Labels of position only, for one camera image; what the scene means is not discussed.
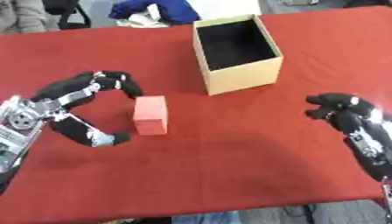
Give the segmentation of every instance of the open box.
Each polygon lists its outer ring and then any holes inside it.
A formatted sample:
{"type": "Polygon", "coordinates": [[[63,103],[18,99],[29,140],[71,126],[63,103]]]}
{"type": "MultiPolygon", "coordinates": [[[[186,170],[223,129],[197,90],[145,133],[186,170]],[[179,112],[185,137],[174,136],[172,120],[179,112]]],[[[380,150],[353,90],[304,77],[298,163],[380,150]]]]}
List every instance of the open box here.
{"type": "Polygon", "coordinates": [[[256,15],[195,22],[193,47],[209,95],[274,83],[283,61],[256,15]]]}

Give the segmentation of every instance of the blue cloth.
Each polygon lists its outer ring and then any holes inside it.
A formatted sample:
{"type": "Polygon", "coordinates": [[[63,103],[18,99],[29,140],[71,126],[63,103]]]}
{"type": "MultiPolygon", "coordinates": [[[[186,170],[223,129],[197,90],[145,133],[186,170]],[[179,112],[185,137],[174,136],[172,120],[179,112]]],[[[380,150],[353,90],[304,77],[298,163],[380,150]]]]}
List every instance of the blue cloth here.
{"type": "Polygon", "coordinates": [[[171,217],[172,224],[241,224],[238,211],[200,213],[171,217]]]}
{"type": "Polygon", "coordinates": [[[114,3],[108,16],[115,19],[129,18],[134,13],[145,11],[150,4],[157,4],[162,18],[175,25],[191,24],[200,19],[186,0],[128,0],[114,3]]]}

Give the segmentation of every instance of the office chair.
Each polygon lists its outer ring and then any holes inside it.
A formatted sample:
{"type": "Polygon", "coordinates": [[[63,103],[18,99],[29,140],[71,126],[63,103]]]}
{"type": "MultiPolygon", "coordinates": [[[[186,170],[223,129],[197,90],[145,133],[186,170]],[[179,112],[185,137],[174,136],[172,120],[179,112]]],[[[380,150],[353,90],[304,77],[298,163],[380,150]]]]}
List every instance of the office chair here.
{"type": "Polygon", "coordinates": [[[392,0],[351,0],[344,8],[361,7],[369,5],[388,5],[392,6],[392,0]]]}
{"type": "Polygon", "coordinates": [[[91,19],[87,13],[81,8],[79,0],[43,0],[47,13],[60,16],[59,28],[61,30],[72,30],[80,28],[90,28],[91,19]],[[69,17],[79,12],[83,17],[84,23],[70,23],[69,17]]]}

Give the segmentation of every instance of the chair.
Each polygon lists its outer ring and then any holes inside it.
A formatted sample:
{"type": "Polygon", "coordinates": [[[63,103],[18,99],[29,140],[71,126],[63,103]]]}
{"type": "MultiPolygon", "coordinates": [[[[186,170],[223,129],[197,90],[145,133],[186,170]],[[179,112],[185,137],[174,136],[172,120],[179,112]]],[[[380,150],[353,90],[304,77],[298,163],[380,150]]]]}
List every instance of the chair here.
{"type": "Polygon", "coordinates": [[[60,16],[59,28],[61,30],[72,30],[80,28],[90,28],[91,19],[87,13],[81,8],[79,0],[43,0],[47,13],[60,16]],[[79,12],[83,17],[84,23],[70,23],[69,17],[79,12]]]}

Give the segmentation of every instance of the robotic hand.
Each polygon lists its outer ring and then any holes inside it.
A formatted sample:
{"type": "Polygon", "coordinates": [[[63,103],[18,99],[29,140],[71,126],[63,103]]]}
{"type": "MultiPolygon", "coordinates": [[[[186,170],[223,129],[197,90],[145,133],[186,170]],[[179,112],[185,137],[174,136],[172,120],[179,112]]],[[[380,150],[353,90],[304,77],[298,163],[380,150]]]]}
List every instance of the robotic hand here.
{"type": "Polygon", "coordinates": [[[368,175],[382,182],[387,223],[392,223],[392,116],[374,104],[351,94],[319,94],[306,97],[318,108],[306,115],[322,119],[344,134],[344,142],[368,175]]]}
{"type": "Polygon", "coordinates": [[[116,145],[130,139],[127,131],[106,134],[91,122],[70,113],[91,102],[99,91],[121,89],[129,98],[143,94],[125,72],[80,73],[40,89],[30,99],[12,96],[0,106],[0,193],[14,175],[43,126],[87,146],[116,145]]]}

